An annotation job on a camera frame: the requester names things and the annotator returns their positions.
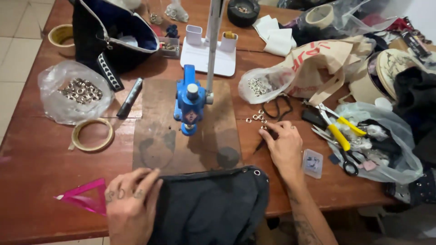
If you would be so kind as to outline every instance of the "black marker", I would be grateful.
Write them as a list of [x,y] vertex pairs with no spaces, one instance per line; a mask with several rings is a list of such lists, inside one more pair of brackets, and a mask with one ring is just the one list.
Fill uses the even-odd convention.
[[135,103],[136,98],[138,97],[139,92],[142,89],[142,78],[138,78],[133,85],[132,90],[126,98],[126,101],[123,103],[121,108],[119,109],[116,116],[120,119],[125,119],[132,109],[133,103]]

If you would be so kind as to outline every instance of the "tattooed hand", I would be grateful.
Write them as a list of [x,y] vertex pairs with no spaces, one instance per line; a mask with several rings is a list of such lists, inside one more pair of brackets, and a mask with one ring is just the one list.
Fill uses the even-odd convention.
[[281,121],[276,124],[267,122],[266,126],[274,130],[279,137],[274,140],[266,130],[259,130],[260,135],[265,139],[271,158],[280,175],[289,184],[304,183],[302,169],[301,147],[303,140],[297,128],[289,121]]
[[139,168],[119,175],[109,184],[105,197],[112,245],[147,244],[163,182],[157,180],[159,173],[159,169]]

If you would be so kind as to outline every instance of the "masking tape roll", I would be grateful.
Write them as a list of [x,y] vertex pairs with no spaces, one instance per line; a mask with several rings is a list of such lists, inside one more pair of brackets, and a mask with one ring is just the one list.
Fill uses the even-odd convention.
[[74,44],[61,44],[65,40],[73,38],[73,25],[66,24],[53,28],[48,34],[48,40],[58,47],[58,52],[64,56],[75,56],[76,47]]
[[328,27],[334,19],[333,6],[324,4],[312,9],[306,15],[306,22],[309,25],[319,27],[321,30]]
[[[85,147],[84,145],[82,145],[79,142],[78,137],[79,137],[80,130],[84,126],[91,124],[91,123],[104,123],[104,124],[106,124],[109,127],[109,134],[108,134],[108,137],[106,138],[106,140],[103,144],[96,146],[96,147]],[[101,150],[103,148],[106,148],[112,142],[113,136],[114,136],[114,131],[113,131],[112,125],[106,119],[97,118],[97,119],[85,121],[85,122],[82,122],[82,123],[76,125],[76,127],[74,127],[74,129],[73,129],[73,133],[71,134],[71,142],[72,142],[72,145],[74,145],[75,147],[77,147],[83,151],[91,152],[91,151],[97,151],[97,150]]]

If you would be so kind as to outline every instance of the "wooden board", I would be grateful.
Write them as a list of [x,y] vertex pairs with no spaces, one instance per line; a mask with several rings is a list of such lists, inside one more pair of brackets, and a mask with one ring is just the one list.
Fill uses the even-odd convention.
[[[206,81],[201,80],[202,87]],[[242,167],[230,86],[214,81],[214,103],[205,105],[204,117],[193,136],[179,130],[174,120],[176,81],[143,82],[143,118],[136,120],[133,169],[160,168],[162,175],[186,174]]]

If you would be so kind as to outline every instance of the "plastic bag of eyelets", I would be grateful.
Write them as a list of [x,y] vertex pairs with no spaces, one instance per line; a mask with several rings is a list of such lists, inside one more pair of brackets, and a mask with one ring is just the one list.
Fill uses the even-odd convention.
[[75,61],[62,61],[42,71],[38,86],[45,115],[60,124],[97,119],[115,98],[100,74]]
[[283,92],[295,78],[292,69],[273,66],[247,71],[239,81],[239,96],[250,104],[268,102]]

